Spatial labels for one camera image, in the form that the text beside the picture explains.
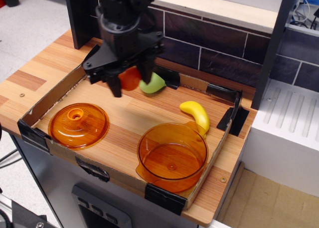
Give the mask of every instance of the cardboard box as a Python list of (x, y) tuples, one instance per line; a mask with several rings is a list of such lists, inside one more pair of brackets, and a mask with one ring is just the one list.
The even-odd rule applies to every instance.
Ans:
[(232, 184), (217, 220), (232, 228), (312, 228), (319, 224), (319, 198), (246, 169)]
[[(165, 71), (160, 69), (158, 73), (165, 76)], [(180, 85), (178, 90), (166, 88), (150, 96), (140, 91), (124, 92), (122, 98), (114, 98), (104, 84), (91, 85), (83, 68), (79, 66), (19, 120), (19, 130), (27, 143), (81, 167), (102, 181), (111, 181), (180, 215), (194, 201), (227, 134), (229, 131), (239, 133), (248, 112), (241, 109), (241, 92), (214, 86), (183, 74), (177, 74), (176, 77)], [(190, 121), (191, 117), (180, 112), (178, 107), (180, 101), (190, 99), (204, 102), (211, 118), (211, 128), (206, 136), (209, 157), (197, 185), (186, 192), (172, 194), (148, 184), (136, 173), (137, 144), (144, 132), (154, 125)], [(110, 129), (98, 144), (74, 151), (48, 136), (47, 124), (57, 111), (79, 102), (93, 103), (104, 109), (110, 118)], [(233, 120), (236, 121), (235, 126), (232, 126)]]

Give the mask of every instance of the orange plastic lid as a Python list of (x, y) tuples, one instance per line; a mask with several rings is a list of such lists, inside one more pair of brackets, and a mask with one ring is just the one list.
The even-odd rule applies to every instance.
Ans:
[(102, 140), (109, 128), (109, 117), (100, 107), (76, 103), (60, 110), (51, 119), (49, 135), (72, 150), (90, 147)]

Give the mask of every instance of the cable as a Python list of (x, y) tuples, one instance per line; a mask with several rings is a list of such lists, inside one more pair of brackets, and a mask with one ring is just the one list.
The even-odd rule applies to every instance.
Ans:
[(315, 18), (314, 18), (314, 20), (313, 20), (313, 22), (311, 23), (310, 29), (312, 29), (312, 28), (313, 28), (313, 25), (315, 24), (316, 18), (317, 18), (317, 17), (315, 17)]
[(0, 216), (3, 217), (4, 219), (4, 222), (5, 222), (5, 227), (6, 228), (12, 228), (12, 223), (11, 221), (9, 220), (9, 217), (6, 215), (6, 213), (4, 213), (3, 210), (0, 209)]
[(307, 19), (309, 18), (309, 16), (310, 16), (310, 5), (309, 5), (309, 3), (308, 3), (308, 1), (307, 0), (305, 0), (305, 2), (307, 3), (307, 6), (308, 6), (308, 15), (306, 16), (305, 15), (305, 19), (303, 19), (303, 20), (296, 20), (296, 18), (295, 18), (295, 13), (296, 13), (296, 10), (298, 9), (298, 7), (296, 7), (295, 9), (294, 9), (294, 13), (293, 13), (293, 18), (294, 18), (294, 21), (297, 21), (297, 22), (304, 22), (304, 21), (307, 21)]
[(7, 167), (7, 166), (10, 166), (10, 165), (12, 165), (12, 164), (14, 164), (14, 163), (16, 163), (16, 162), (18, 162), (18, 161), (20, 161), (20, 160), (22, 160), (22, 157), (19, 158), (19, 159), (16, 159), (16, 160), (13, 161), (13, 162), (10, 162), (10, 163), (8, 163), (8, 164), (5, 164), (5, 165), (1, 166), (0, 169), (5, 168), (5, 167)]
[(0, 159), (0, 162), (4, 161), (6, 158), (8, 158), (9, 156), (11, 156), (13, 153), (17, 152), (18, 149), (13, 150), (12, 152), (8, 153), (7, 155), (5, 155), (4, 157), (2, 157)]
[(291, 22), (290, 24), (296, 25), (296, 26), (299, 26), (299, 27), (304, 26), (304, 27), (308, 28), (308, 26), (304, 22), (295, 21), (295, 22)]

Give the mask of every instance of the toy fruit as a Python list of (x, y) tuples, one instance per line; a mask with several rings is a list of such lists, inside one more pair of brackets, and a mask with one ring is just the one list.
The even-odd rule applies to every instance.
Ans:
[(146, 84), (144, 81), (140, 81), (140, 88), (144, 93), (155, 93), (165, 87), (165, 80), (158, 76), (156, 73), (152, 73), (151, 81)]
[(209, 130), (210, 122), (209, 117), (205, 111), (205, 109), (198, 103), (194, 101), (187, 101), (180, 104), (179, 108), (195, 118), (196, 123), (204, 128), (206, 132)]
[(132, 91), (137, 88), (142, 76), (139, 70), (134, 66), (119, 74), (119, 79), (121, 81), (122, 89)]

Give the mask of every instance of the floor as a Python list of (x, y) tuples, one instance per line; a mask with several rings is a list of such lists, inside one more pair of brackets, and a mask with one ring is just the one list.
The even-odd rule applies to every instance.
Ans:
[[(0, 8), (0, 82), (70, 29), (65, 0), (19, 0), (16, 7)], [(0, 140), (0, 158), (14, 150), (8, 133)], [(19, 158), (15, 153), (0, 163)], [(0, 169), (3, 195), (59, 227), (26, 165), (21, 160)]]

